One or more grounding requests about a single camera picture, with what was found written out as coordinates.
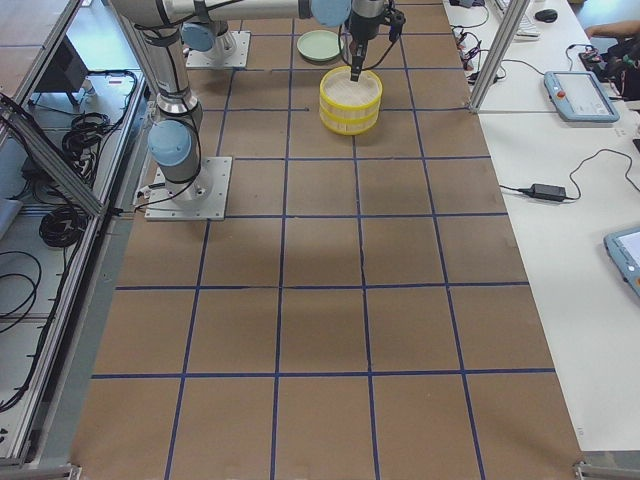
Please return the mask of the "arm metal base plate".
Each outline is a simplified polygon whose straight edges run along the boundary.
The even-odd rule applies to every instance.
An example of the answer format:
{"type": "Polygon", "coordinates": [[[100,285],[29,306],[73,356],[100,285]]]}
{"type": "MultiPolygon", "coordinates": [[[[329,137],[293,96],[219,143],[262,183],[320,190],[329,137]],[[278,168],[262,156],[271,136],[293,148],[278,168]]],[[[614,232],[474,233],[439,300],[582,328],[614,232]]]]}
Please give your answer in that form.
{"type": "Polygon", "coordinates": [[[189,48],[186,59],[188,69],[243,69],[248,60],[251,40],[249,31],[228,30],[214,35],[208,30],[183,32],[189,48]]]}
{"type": "Polygon", "coordinates": [[[204,157],[201,171],[193,184],[185,186],[165,180],[160,168],[155,182],[162,187],[152,189],[144,208],[148,221],[223,220],[228,198],[233,159],[231,157],[204,157]]]}

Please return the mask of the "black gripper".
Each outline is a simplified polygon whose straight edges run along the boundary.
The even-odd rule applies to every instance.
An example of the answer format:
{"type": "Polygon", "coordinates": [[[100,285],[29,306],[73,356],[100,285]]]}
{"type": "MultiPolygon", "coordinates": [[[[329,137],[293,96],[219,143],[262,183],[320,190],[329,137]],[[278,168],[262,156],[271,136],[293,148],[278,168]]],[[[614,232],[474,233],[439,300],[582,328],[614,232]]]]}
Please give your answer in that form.
{"type": "Polygon", "coordinates": [[[353,0],[347,30],[352,36],[350,80],[358,82],[366,59],[368,41],[374,39],[385,21],[388,3],[384,0],[353,0]]]}

